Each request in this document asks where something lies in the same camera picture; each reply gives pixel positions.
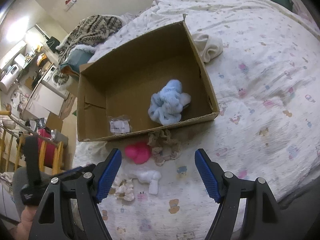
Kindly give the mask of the person's left hand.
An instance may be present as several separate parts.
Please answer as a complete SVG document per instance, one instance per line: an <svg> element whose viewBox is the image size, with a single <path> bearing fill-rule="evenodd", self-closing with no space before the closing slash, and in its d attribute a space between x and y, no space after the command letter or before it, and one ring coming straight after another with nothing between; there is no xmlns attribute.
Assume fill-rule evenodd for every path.
<svg viewBox="0 0 320 240"><path fill-rule="evenodd" d="M21 236L28 237L33 223L35 213L37 211L36 206L26 206L21 214L21 222L17 226L17 233Z"/></svg>

